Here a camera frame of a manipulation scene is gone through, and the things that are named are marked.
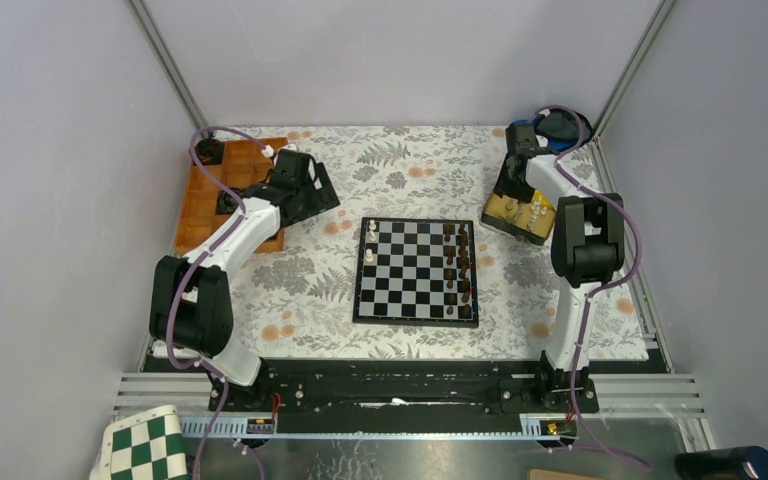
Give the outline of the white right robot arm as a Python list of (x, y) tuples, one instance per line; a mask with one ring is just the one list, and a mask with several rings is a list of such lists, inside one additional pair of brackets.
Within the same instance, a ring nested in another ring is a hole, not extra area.
[(548, 151), (534, 121), (505, 129), (505, 194), (541, 193), (555, 213), (550, 260), (560, 278), (555, 331), (541, 361), (550, 371), (578, 372), (589, 363), (590, 311), (594, 296), (615, 285), (625, 263), (622, 197), (590, 189)]

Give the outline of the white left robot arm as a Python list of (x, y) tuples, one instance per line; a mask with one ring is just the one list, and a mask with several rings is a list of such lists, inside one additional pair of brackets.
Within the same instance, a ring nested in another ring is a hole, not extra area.
[(266, 240), (281, 229), (338, 206), (323, 163), (283, 147), (265, 179), (230, 194), (231, 216), (207, 240), (155, 267), (149, 333), (172, 350), (197, 354), (197, 363), (233, 383), (232, 398), (248, 411), (269, 401), (259, 377), (261, 359), (233, 337), (230, 282)]

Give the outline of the gold metal tin box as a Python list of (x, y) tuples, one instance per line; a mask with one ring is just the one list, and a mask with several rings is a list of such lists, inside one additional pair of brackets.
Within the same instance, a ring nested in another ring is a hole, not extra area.
[(551, 236), (555, 219), (555, 209), (539, 191), (535, 191), (528, 201), (491, 193), (484, 204), (480, 223), (518, 241), (543, 246)]

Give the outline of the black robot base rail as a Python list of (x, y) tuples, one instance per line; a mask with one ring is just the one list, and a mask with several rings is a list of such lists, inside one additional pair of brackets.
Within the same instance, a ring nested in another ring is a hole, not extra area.
[(593, 381), (571, 378), (542, 361), (274, 359), (226, 397), (212, 380), (208, 408), (263, 412), (282, 434), (512, 433), (522, 414), (598, 412)]

